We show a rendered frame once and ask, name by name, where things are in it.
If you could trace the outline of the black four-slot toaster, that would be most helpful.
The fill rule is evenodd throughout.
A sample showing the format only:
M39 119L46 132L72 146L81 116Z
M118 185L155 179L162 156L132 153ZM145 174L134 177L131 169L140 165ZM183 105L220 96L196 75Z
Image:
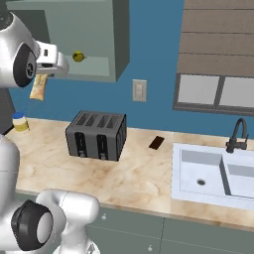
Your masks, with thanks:
M127 116L80 110L65 137L71 156L118 162L127 138Z

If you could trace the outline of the jar with blue lid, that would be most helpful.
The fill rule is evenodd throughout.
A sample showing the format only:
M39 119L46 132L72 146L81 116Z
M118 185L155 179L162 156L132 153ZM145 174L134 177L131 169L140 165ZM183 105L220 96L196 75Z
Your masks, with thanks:
M29 123L25 114L22 112L15 112L12 114L14 128L17 132L25 133L30 130Z

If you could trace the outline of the grey-green wall cabinet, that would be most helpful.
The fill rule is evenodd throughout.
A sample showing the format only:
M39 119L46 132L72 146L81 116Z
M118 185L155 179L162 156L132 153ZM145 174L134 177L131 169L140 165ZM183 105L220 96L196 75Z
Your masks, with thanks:
M33 38L56 45L69 64L58 79L115 82L129 63L129 0L7 0ZM81 63L72 54L81 51Z

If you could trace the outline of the dark grey tall panel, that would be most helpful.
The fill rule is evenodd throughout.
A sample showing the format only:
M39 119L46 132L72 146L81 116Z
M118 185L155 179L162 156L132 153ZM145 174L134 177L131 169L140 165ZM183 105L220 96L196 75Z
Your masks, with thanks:
M0 134L5 135L13 128L12 114L15 107L7 88L0 88Z

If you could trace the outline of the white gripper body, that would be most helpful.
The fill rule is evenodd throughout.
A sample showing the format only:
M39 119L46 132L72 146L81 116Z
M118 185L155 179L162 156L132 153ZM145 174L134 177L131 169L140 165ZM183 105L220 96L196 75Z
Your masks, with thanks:
M36 74L63 74L68 73L69 66L65 56L58 50L45 50L37 59Z

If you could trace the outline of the yellow round fruit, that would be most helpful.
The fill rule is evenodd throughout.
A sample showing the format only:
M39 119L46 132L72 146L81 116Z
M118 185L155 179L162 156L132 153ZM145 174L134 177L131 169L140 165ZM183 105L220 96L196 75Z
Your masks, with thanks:
M86 56L84 55L84 53L82 53L81 51L75 51L72 54L72 58L75 62L77 63L81 63L83 60L86 59Z

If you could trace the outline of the black tap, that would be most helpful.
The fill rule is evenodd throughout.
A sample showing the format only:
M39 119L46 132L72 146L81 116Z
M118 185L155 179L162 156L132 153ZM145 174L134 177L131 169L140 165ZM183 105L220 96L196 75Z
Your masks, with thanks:
M237 133L239 126L242 126L242 136L243 142L237 141ZM235 124L233 134L229 138L229 141L225 143L226 145L226 152L232 154L235 149L246 150L247 149L247 140L249 135L247 134L247 124L243 118L239 118Z

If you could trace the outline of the grey framed window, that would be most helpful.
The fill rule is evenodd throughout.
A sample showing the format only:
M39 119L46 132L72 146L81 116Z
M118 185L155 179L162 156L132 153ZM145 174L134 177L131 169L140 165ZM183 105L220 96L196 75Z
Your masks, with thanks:
M173 108L254 116L254 77L178 73Z

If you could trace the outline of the dark brown bar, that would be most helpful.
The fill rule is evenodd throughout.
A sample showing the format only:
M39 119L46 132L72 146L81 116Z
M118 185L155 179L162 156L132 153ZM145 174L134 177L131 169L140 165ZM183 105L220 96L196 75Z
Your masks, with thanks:
M154 149L154 150L158 150L159 147L162 145L162 143L164 142L165 138L161 137L161 136L157 136L153 142L149 145L150 149Z

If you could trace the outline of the grey-green cupboard door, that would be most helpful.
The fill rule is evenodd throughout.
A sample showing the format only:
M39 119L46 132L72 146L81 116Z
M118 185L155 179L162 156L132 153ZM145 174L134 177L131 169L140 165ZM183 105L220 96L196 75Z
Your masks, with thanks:
M98 246L101 254L160 254L161 240L111 229L87 227L90 239Z

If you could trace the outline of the grey-green drawer front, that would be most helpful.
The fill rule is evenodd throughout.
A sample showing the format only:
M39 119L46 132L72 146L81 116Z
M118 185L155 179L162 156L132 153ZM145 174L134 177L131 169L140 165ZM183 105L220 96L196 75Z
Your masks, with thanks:
M103 214L106 214L106 220L101 219ZM160 216L101 207L99 215L91 226L160 238L163 224L164 219Z
M165 218L162 250L174 254L254 254L254 233Z

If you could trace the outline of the brown window blind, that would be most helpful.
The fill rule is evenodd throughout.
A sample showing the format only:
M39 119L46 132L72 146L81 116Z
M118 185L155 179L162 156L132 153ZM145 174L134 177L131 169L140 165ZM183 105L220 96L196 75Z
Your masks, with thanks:
M254 76L254 0L185 0L178 72Z

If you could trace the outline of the white double sink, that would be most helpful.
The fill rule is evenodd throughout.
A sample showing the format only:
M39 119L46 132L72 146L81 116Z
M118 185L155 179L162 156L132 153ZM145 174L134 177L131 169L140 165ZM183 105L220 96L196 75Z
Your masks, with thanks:
M254 151L174 143L171 198L254 210Z

